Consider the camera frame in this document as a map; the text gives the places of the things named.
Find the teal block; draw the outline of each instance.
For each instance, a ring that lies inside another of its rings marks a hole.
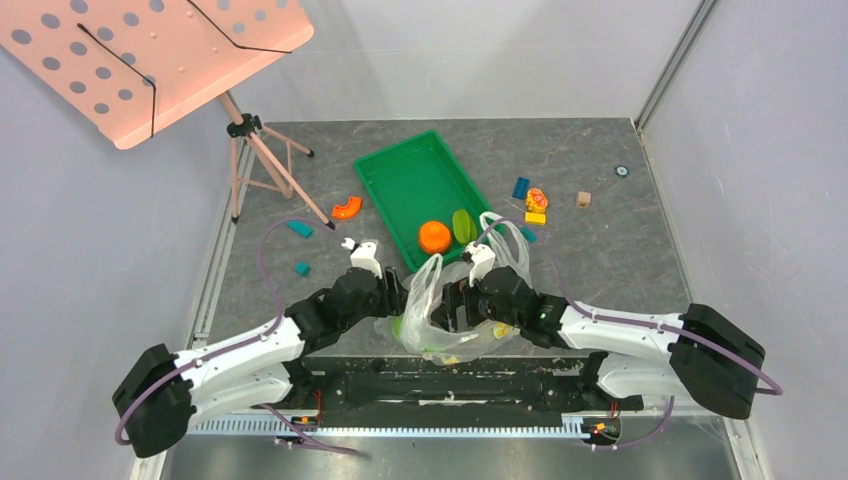
[[[531,232],[529,228],[521,227],[521,233],[529,243],[536,243],[536,235],[533,235],[533,232]]]
[[[299,233],[303,238],[309,238],[309,236],[312,235],[312,227],[299,220],[292,220],[288,222],[288,226],[295,232]]]
[[[306,262],[300,262],[294,267],[295,271],[304,277],[309,275],[309,272],[312,271],[312,267],[309,266]]]

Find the tripod legs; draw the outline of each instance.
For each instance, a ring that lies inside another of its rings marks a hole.
[[[238,107],[236,106],[235,102],[233,102],[233,99],[229,96],[228,92],[224,92],[221,95],[219,95],[218,101],[221,103],[221,106],[224,107],[224,110],[227,112],[227,115],[233,121],[233,124],[242,125],[244,123],[245,120],[242,117],[241,111],[239,111]],[[239,140],[235,139],[235,138],[232,139],[230,141],[230,163],[231,163],[231,169],[232,169],[232,175],[233,175],[233,182],[232,182],[232,197],[233,197],[232,220],[233,220],[233,223],[237,223],[238,219],[239,219],[238,184],[239,183],[247,183],[247,184],[250,184],[250,185],[256,185],[256,186],[260,186],[260,187],[264,187],[264,188],[270,188],[272,190],[279,190],[280,192],[282,192],[283,195],[286,196],[286,198],[291,198],[293,196],[292,189],[294,189],[294,191],[297,192],[297,194],[303,199],[303,201],[306,202],[306,204],[309,206],[309,208],[312,209],[312,211],[315,213],[315,215],[318,216],[318,218],[321,220],[321,222],[323,222],[325,225],[327,225],[328,227],[335,230],[336,227],[333,224],[333,222],[330,221],[329,218],[327,218],[327,215],[325,215],[324,212],[320,208],[318,208],[318,205],[316,205],[315,202],[312,201],[312,199],[309,197],[309,195],[307,195],[307,193],[303,190],[303,188],[301,188],[301,186],[294,180],[294,177],[292,177],[292,174],[291,174],[291,168],[292,168],[291,149],[292,149],[292,147],[296,148],[297,150],[300,150],[301,152],[303,152],[304,154],[306,154],[309,157],[314,156],[315,153],[312,150],[304,147],[303,145],[301,145],[301,144],[295,142],[294,140],[280,134],[279,132],[277,132],[275,130],[272,130],[268,127],[265,127],[263,130],[266,130],[269,135],[279,139],[280,141],[282,141],[283,143],[286,144],[286,154],[287,154],[287,160],[288,160],[288,168],[284,167],[283,164],[280,163],[280,161],[277,159],[277,157],[274,156],[274,153],[271,152],[271,150],[268,148],[268,146],[265,145],[265,142],[263,142],[262,139],[259,138],[259,135],[257,135],[256,131],[253,130],[252,127],[251,127],[250,133],[247,133],[246,135],[245,135],[245,133],[241,133],[241,135],[244,135],[243,138],[245,139],[247,144],[250,146],[250,148],[254,151],[254,153],[256,153],[256,157],[262,163],[262,166],[265,167],[265,170],[268,171],[268,174],[271,176],[271,179],[274,181],[276,188],[271,186],[271,185],[266,185],[266,184],[256,182],[254,180],[250,180],[250,179],[247,179],[247,178],[240,178],[238,176],[238,152],[237,152],[237,149],[238,149],[237,148],[238,147],[237,142]]]

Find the plastic bag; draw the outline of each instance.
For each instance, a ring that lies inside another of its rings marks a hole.
[[[495,213],[480,215],[480,226],[485,229],[492,221],[501,218]],[[530,258],[527,240],[511,222],[504,222],[518,245],[516,258],[506,240],[497,231],[489,235],[489,246],[495,252],[495,266],[511,266],[530,284]],[[430,323],[430,314],[442,300],[442,287],[468,276],[471,265],[456,262],[442,268],[442,256],[431,256],[409,281],[409,297],[401,317],[390,317],[375,323],[377,332],[394,338],[409,353],[421,355],[436,365],[468,362],[489,353],[515,336],[517,329],[504,323],[486,320],[464,332],[448,332]],[[457,311],[460,324],[464,323],[464,309]]]

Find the white wall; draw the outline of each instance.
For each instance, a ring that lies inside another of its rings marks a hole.
[[[635,117],[697,0],[301,0],[315,36],[235,89],[267,120]]]
[[[3,49],[0,72],[0,478],[127,478],[110,397],[145,348],[184,347],[226,117],[119,151]]]
[[[776,478],[844,478],[848,3],[724,1],[648,125],[696,299],[786,389],[755,427]]]

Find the blue block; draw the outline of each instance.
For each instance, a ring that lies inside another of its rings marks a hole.
[[[298,263],[297,265],[294,266],[294,270],[297,273],[299,273],[299,274],[301,274],[302,276],[305,277],[305,276],[309,275],[310,271],[312,271],[312,267],[310,267],[309,264],[306,263],[306,262],[300,262],[300,263]]]
[[[301,221],[292,220],[288,222],[288,226],[295,232],[299,233],[303,238],[309,238],[309,236],[312,235],[312,227]]]
[[[518,177],[518,180],[515,181],[515,188],[512,190],[512,198],[524,200],[527,198],[527,190],[530,190],[530,180]]]
[[[524,235],[528,243],[536,243],[536,235],[533,235],[529,228],[521,227],[521,234]]]

